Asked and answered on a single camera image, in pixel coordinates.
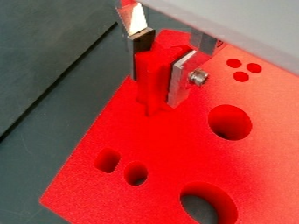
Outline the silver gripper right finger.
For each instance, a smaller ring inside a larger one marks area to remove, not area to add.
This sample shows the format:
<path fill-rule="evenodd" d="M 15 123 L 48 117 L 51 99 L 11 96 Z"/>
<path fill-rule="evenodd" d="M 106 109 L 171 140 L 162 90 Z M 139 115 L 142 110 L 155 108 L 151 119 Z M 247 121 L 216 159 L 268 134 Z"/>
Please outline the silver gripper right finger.
<path fill-rule="evenodd" d="M 208 79 L 208 73 L 202 65 L 216 52 L 218 40 L 203 31 L 191 29 L 190 44 L 192 49 L 172 63 L 172 74 L 167 104 L 176 108 L 188 98 L 191 86 L 202 86 Z"/>

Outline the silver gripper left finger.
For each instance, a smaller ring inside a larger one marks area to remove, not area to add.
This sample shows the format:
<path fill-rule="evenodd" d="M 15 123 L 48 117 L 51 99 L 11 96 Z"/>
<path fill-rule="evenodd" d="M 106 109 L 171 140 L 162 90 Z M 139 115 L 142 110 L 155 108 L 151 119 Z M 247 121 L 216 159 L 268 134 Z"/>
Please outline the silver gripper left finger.
<path fill-rule="evenodd" d="M 151 50 L 155 41 L 155 29 L 147 25 L 144 8 L 138 1 L 116 1 L 116 13 L 123 25 L 123 36 L 126 38 L 127 50 L 130 53 L 130 74 L 135 81 L 135 55 Z"/>

